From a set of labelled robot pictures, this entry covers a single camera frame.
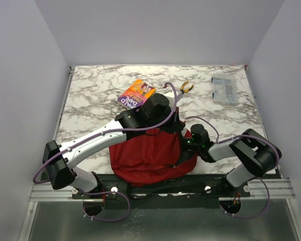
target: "colorful book cover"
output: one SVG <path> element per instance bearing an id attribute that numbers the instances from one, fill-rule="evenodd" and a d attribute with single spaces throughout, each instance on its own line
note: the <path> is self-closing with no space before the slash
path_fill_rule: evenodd
<path id="1" fill-rule="evenodd" d="M 128 109 L 134 109 L 143 105 L 155 91 L 154 87 L 137 79 L 117 101 Z"/>

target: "clear plastic container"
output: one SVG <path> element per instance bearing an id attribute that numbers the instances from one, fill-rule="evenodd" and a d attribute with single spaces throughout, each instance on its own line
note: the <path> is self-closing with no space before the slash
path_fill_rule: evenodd
<path id="1" fill-rule="evenodd" d="M 212 83 L 214 102 L 228 105 L 238 103 L 236 79 L 233 75 L 213 74 Z"/>

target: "gray wall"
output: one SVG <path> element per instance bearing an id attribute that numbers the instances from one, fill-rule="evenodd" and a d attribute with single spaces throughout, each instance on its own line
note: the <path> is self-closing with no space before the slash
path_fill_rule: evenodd
<path id="1" fill-rule="evenodd" d="M 70 65 L 248 64 L 284 0 L 35 0 Z"/>
<path id="2" fill-rule="evenodd" d="M 0 240 L 17 240 L 69 68 L 32 0 L 0 0 Z"/>
<path id="3" fill-rule="evenodd" d="M 269 138 L 301 210 L 301 0 L 286 0 L 248 67 Z"/>

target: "red bag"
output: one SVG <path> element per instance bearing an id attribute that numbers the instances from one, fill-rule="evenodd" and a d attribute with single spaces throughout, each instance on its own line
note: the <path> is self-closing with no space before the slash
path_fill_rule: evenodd
<path id="1" fill-rule="evenodd" d="M 192 171 L 197 155 L 174 167 L 180 157 L 178 134 L 157 129 L 109 147 L 110 163 L 116 176 L 133 186 L 143 186 L 182 177 Z M 185 137 L 191 137 L 187 131 Z"/>

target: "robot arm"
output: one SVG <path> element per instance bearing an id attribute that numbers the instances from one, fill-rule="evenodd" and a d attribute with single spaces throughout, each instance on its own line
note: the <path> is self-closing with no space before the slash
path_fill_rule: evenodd
<path id="1" fill-rule="evenodd" d="M 177 101 L 181 97 L 182 95 L 178 94 Z M 86 172 L 77 165 L 109 146 L 145 134 L 146 128 L 157 125 L 168 118 L 173 103 L 174 93 L 172 91 L 168 91 L 164 95 L 155 93 L 144 105 L 123 111 L 105 126 L 83 137 L 60 145 L 55 140 L 48 142 L 44 151 L 43 163 L 52 156 L 62 153 L 46 166 L 53 189 L 73 186 L 89 192 L 101 186 L 96 174 Z M 159 128 L 168 133 L 175 133 L 182 132 L 184 126 L 185 124 L 179 120 L 178 109 L 176 109 L 170 119 Z"/>
<path id="2" fill-rule="evenodd" d="M 192 138 L 184 138 L 183 148 L 195 151 L 205 162 L 214 163 L 229 157 L 237 157 L 241 161 L 225 177 L 224 184 L 228 189 L 237 188 L 254 177 L 263 177 L 272 170 L 276 165 L 274 151 L 279 158 L 282 157 L 275 145 L 252 129 L 247 129 L 238 139 L 216 144 L 210 141 L 203 125 L 193 125 L 191 133 Z"/>

